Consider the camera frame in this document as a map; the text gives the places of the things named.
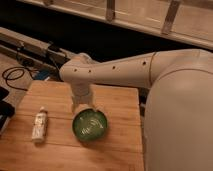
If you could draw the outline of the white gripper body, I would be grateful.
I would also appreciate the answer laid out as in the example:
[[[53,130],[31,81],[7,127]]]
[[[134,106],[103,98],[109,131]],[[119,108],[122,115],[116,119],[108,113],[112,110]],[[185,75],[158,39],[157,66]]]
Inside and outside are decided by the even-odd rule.
[[[77,108],[85,104],[89,108],[94,109],[94,103],[93,103],[93,92],[91,90],[91,85],[87,83],[73,83],[71,85],[71,91],[72,91],[72,112],[74,114],[77,113]]]

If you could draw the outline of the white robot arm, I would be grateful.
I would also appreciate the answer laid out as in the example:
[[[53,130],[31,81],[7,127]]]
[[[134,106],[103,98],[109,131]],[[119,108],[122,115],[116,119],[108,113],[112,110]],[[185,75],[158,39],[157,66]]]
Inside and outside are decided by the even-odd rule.
[[[151,52],[107,62],[73,56],[60,68],[74,99],[88,102],[92,84],[148,90],[145,171],[213,171],[213,53]]]

